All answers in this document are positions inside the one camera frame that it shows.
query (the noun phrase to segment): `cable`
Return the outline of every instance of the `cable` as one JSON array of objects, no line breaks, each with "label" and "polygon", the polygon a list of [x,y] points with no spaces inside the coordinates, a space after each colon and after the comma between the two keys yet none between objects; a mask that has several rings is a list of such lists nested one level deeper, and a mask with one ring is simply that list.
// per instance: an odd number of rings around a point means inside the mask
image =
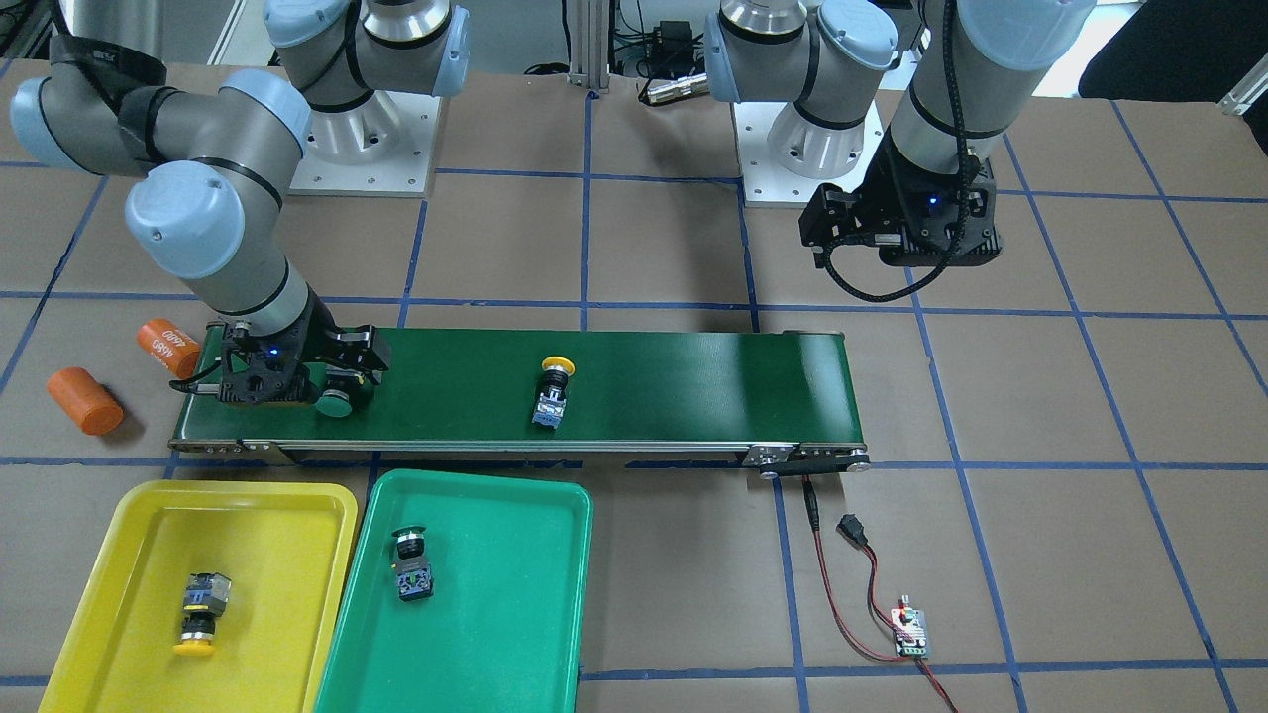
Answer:
[{"label": "cable", "polygon": [[946,71],[947,95],[951,101],[951,118],[955,126],[956,161],[959,164],[956,180],[956,203],[959,203],[959,207],[956,209],[956,222],[951,242],[942,254],[942,259],[938,260],[938,264],[932,271],[929,271],[929,274],[924,275],[915,283],[904,287],[903,289],[886,294],[871,294],[869,292],[864,292],[846,282],[846,279],[841,277],[841,273],[837,271],[837,268],[832,264],[832,251],[847,244],[844,237],[824,245],[824,269],[828,271],[828,275],[832,277],[832,282],[837,283],[837,287],[850,293],[850,296],[862,299],[864,302],[893,302],[924,289],[929,285],[929,283],[938,279],[938,277],[946,271],[946,269],[951,265],[951,260],[955,259],[956,251],[960,250],[960,245],[964,242],[965,225],[969,222],[969,185],[973,183],[973,176],[976,174],[976,170],[973,167],[973,162],[969,157],[969,141],[965,138],[964,107],[960,104],[960,85],[956,81],[955,57],[951,49],[952,37],[955,36],[955,14],[956,0],[946,0],[946,9],[942,13],[942,67]]},{"label": "cable", "polygon": [[568,32],[568,0],[559,0],[559,6],[563,16],[563,46],[568,51],[568,62],[572,62],[572,33]]},{"label": "cable", "polygon": [[841,636],[846,638],[846,642],[860,655],[866,658],[880,664],[898,664],[905,661],[903,656],[891,656],[888,653],[880,653],[874,651],[866,643],[860,639],[850,625],[846,624],[844,617],[841,615],[841,610],[837,608],[837,598],[832,594],[832,580],[828,577],[828,562],[823,556],[823,537],[819,533],[819,499],[814,492],[814,483],[810,482],[810,476],[801,477],[801,492],[805,495],[805,513],[806,519],[810,521],[810,530],[814,534],[814,552],[819,557],[819,575],[823,579],[823,591],[828,595],[828,606],[832,609],[832,618],[837,623],[837,631]]},{"label": "cable", "polygon": [[[865,643],[862,643],[858,637],[846,625],[844,619],[841,617],[841,612],[837,609],[836,598],[832,594],[832,582],[828,579],[828,565],[823,556],[823,537],[819,533],[819,497],[814,492],[814,483],[810,481],[810,476],[801,476],[801,492],[805,496],[805,516],[810,524],[810,532],[814,534],[814,552],[819,558],[819,575],[823,577],[823,590],[828,595],[828,606],[832,609],[832,618],[837,623],[837,629],[841,631],[841,636],[846,638],[846,642],[853,647],[855,651],[862,656],[871,658],[872,661],[883,664],[896,664],[912,658],[915,661],[915,667],[921,670],[921,674],[929,680],[929,685],[938,694],[943,703],[946,703],[947,709],[951,713],[960,713],[960,709],[955,707],[951,702],[951,695],[942,688],[938,679],[933,675],[928,664],[921,656],[890,656],[886,653],[879,653]],[[871,573],[867,577],[867,608],[869,614],[884,622],[894,636],[900,638],[908,638],[907,632],[904,632],[893,619],[885,614],[880,605],[876,604],[876,570],[879,568],[879,558],[876,557],[876,551],[874,551],[867,544],[867,535],[864,534],[864,524],[858,521],[853,514],[846,514],[841,523],[837,525],[837,530],[848,539],[855,547],[861,549],[867,559],[871,562]]]},{"label": "cable", "polygon": [[221,368],[221,358],[217,356],[216,360],[212,362],[210,367],[207,367],[205,369],[198,372],[197,374],[189,377],[188,379],[171,379],[170,382],[167,382],[167,386],[174,391],[179,391],[181,393],[194,393],[197,391],[198,382],[214,374],[216,370],[219,368]]},{"label": "cable", "polygon": [[951,713],[960,713],[960,709],[955,707],[955,703],[951,703],[951,694],[947,693],[947,689],[942,688],[942,684],[938,683],[937,676],[933,675],[933,671],[929,669],[929,665],[924,662],[924,658],[917,657],[915,667],[919,669],[921,672],[924,674],[924,677],[929,680],[929,685],[933,686],[935,691],[937,691],[942,703],[947,704],[947,709],[951,710]]}]

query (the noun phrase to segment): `metal mounting plate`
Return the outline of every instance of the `metal mounting plate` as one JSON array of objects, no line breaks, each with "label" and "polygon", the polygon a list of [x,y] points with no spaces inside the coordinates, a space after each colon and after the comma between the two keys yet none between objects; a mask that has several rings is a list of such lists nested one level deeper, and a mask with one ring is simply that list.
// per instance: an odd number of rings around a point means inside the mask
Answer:
[{"label": "metal mounting plate", "polygon": [[744,202],[754,208],[804,208],[820,183],[834,183],[846,190],[858,188],[867,173],[876,147],[880,146],[881,123],[876,103],[864,119],[864,151],[858,162],[846,175],[833,179],[810,179],[781,166],[771,155],[766,137],[784,103],[743,101],[734,104],[735,145],[739,167],[744,175]]},{"label": "metal mounting plate", "polygon": [[290,193],[295,195],[379,195],[426,198],[440,124],[441,100],[426,94],[388,91],[408,129],[388,159],[341,165],[311,151],[299,161]]}]

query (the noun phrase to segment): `robotic arm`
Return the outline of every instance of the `robotic arm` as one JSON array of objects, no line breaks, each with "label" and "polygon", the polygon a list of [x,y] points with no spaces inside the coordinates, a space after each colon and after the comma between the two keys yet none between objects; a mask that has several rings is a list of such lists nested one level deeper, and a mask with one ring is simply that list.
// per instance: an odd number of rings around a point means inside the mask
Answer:
[{"label": "robotic arm", "polygon": [[[923,288],[947,266],[981,265],[999,255],[1003,244],[994,226],[995,183],[988,157],[1047,70],[1078,38],[1094,5],[1096,0],[917,0],[933,39],[862,184],[850,193],[820,185],[801,216],[801,242],[814,251],[815,266],[855,297],[888,302]],[[771,141],[786,148],[776,152],[785,167],[825,179],[852,166],[857,148],[831,147],[833,141],[861,146],[861,137],[848,132],[862,122],[875,95],[896,30],[866,0],[824,0],[817,23],[814,14],[808,15],[798,0],[723,0],[718,16],[709,20],[706,62],[719,100],[786,100],[800,88],[772,128]],[[801,36],[808,32],[833,49],[827,56],[841,69],[824,71],[822,60],[803,61],[806,51],[791,49],[806,43]],[[782,57],[776,55],[781,49]],[[799,82],[803,67],[809,71]],[[780,93],[767,82],[785,82],[789,89]],[[836,113],[825,108],[828,96],[834,98]],[[808,155],[819,162],[806,166]],[[867,294],[846,283],[832,264],[832,251],[843,245],[877,247],[889,265],[933,270],[909,288]]]},{"label": "robotic arm", "polygon": [[[165,86],[158,60],[71,34],[65,20],[81,5],[101,4],[68,3],[52,76],[23,82],[13,99],[18,138],[49,166],[148,174],[128,195],[128,228],[226,320],[219,384],[183,386],[227,403],[325,400],[346,412],[388,369],[388,346],[373,326],[340,329],[271,237],[308,105],[260,70],[233,74],[214,96]],[[325,364],[323,384],[312,363]]]},{"label": "robotic arm", "polygon": [[350,165],[391,155],[406,131],[391,91],[454,96],[467,81],[469,13],[449,0],[269,0],[264,20],[313,110],[306,141]]}]

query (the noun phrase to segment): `circuit board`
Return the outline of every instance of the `circuit board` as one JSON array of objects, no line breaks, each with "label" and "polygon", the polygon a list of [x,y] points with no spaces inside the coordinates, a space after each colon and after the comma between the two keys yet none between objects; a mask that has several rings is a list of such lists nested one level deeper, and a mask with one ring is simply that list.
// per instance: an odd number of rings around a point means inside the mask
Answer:
[{"label": "circuit board", "polygon": [[929,639],[924,631],[924,612],[910,606],[894,608],[889,610],[889,619],[903,631],[900,636],[894,632],[894,651],[899,656],[929,656]]}]

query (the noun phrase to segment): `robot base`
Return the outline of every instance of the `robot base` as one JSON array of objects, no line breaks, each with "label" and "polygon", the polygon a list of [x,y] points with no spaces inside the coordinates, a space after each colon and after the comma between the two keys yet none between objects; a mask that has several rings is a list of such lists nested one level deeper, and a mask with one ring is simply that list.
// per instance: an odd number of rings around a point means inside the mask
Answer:
[{"label": "robot base", "polygon": [[380,195],[426,198],[435,161],[441,100],[388,91],[401,115],[401,143],[370,164],[335,164],[309,151],[290,181],[293,195]]},{"label": "robot base", "polygon": [[[772,476],[814,469],[814,459],[818,472],[866,467],[839,334],[380,334],[393,367],[349,416],[189,396],[170,445],[270,461],[311,450],[720,453]],[[219,339],[213,327],[200,367]],[[541,359],[553,354],[577,364],[558,429],[531,422]]]},{"label": "robot base", "polygon": [[872,103],[864,119],[864,151],[855,167],[843,176],[805,178],[781,166],[771,155],[766,141],[784,103],[743,101],[733,107],[739,167],[744,176],[744,202],[753,208],[804,208],[822,183],[834,183],[846,190],[853,190],[862,183],[867,165],[880,145],[880,114]]}]

